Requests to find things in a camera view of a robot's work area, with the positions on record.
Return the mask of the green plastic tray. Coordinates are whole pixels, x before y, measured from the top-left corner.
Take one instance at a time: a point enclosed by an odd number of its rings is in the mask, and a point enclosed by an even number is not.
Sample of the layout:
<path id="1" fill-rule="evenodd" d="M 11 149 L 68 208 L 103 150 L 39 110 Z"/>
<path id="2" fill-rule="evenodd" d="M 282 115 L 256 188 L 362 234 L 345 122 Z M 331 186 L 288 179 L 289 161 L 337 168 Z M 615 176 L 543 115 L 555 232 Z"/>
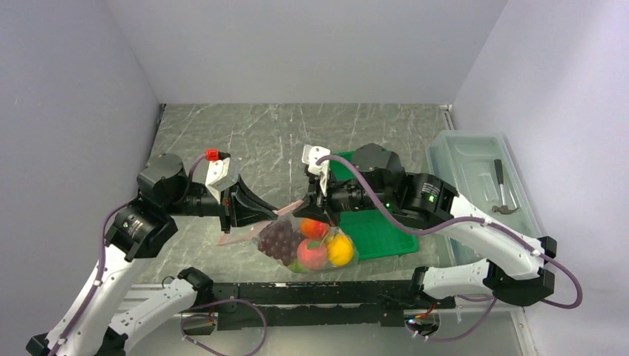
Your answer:
<path id="1" fill-rule="evenodd" d="M 339 227 L 352 239 L 360 260 L 401 256 L 419 249 L 416 237 L 397 229 L 377 209 L 344 211 Z"/>

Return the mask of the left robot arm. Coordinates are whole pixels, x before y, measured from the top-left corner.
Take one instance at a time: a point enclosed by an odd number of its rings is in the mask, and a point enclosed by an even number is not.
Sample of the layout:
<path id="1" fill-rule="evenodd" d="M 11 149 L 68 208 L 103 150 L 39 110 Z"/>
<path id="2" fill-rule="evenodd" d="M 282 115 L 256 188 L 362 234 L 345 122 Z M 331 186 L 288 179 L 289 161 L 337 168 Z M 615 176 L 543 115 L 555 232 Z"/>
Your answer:
<path id="1" fill-rule="evenodd" d="M 170 286 L 127 312 L 119 307 L 136 278 L 177 233 L 175 217 L 216 217 L 228 233 L 275 220 L 276 208 L 243 182 L 230 154 L 208 150 L 205 182 L 193 180 L 176 154 L 150 159 L 136 178 L 138 193 L 102 223 L 99 258 L 64 317 L 49 332 L 33 336 L 31 355 L 125 355 L 177 312 L 206 310 L 214 301 L 213 280 L 197 268 L 183 269 Z"/>

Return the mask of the clear zip top bag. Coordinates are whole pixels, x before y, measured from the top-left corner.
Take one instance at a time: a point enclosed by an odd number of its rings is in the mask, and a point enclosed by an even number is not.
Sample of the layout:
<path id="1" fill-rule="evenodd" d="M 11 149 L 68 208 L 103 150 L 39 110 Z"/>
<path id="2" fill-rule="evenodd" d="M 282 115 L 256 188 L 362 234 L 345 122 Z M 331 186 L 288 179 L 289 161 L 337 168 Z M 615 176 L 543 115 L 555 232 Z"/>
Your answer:
<path id="1" fill-rule="evenodd" d="M 232 228 L 218 246 L 252 243 L 263 255 L 298 274 L 319 274 L 355 266 L 358 249 L 341 228 L 293 215 L 300 200 L 275 211 L 277 219 Z"/>

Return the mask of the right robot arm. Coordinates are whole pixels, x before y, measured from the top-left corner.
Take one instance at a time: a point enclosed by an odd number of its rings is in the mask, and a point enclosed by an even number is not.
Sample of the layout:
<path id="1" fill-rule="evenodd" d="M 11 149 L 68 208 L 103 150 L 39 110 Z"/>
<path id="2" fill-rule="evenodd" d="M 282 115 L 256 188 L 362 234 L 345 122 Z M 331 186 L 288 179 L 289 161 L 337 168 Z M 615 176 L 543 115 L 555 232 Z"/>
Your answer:
<path id="1" fill-rule="evenodd" d="M 407 172 L 395 152 L 368 144 L 344 159 L 306 145 L 302 161 L 309 187 L 296 217 L 340 226 L 351 214 L 378 211 L 405 234 L 442 234 L 480 255 L 466 265 L 416 268 L 408 291 L 418 308 L 467 294 L 531 306 L 553 294 L 555 277 L 545 264 L 556 255 L 554 239 L 528 237 L 492 219 L 437 176 Z"/>

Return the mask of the pink peach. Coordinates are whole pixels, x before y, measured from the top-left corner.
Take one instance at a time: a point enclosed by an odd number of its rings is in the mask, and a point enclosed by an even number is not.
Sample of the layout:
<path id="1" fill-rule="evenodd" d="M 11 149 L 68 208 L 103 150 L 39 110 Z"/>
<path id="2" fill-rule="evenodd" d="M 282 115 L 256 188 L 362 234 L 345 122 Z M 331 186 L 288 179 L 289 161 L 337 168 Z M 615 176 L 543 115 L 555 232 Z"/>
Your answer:
<path id="1" fill-rule="evenodd" d="M 328 249 L 320 240 L 306 239 L 297 248 L 298 262 L 311 270 L 322 269 L 328 261 Z"/>

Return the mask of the yellow lemon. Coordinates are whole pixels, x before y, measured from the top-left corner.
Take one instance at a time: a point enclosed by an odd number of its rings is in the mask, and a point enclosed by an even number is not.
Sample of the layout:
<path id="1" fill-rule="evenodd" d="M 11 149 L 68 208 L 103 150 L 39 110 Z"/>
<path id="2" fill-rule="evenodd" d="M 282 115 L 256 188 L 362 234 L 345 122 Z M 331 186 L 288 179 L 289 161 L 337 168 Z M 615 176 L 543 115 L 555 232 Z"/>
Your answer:
<path id="1" fill-rule="evenodd" d="M 350 263 L 355 256 L 353 243 L 345 234 L 334 234 L 325 240 L 325 244 L 328 251 L 328 261 L 333 266 L 345 266 Z"/>

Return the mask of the red orange mango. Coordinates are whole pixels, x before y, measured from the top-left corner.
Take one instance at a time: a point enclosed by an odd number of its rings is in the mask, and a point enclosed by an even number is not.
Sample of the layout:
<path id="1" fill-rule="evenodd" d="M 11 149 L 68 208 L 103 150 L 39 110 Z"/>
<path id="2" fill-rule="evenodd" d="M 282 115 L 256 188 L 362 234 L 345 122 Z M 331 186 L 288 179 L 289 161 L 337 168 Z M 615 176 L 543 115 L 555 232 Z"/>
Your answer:
<path id="1" fill-rule="evenodd" d="M 303 219 L 299 226 L 300 233 L 311 240 L 322 240 L 329 233 L 329 226 L 324 222 Z"/>

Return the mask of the dark purple grapes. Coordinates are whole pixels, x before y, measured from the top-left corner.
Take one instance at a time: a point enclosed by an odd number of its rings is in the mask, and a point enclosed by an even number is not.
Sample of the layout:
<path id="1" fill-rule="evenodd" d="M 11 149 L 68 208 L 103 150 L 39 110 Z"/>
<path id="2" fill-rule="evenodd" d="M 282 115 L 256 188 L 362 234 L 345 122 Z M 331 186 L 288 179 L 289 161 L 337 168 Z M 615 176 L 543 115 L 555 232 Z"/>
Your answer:
<path id="1" fill-rule="evenodd" d="M 288 267 L 297 259 L 297 248 L 305 238 L 290 220 L 278 220 L 267 225 L 259 233 L 257 249 Z"/>

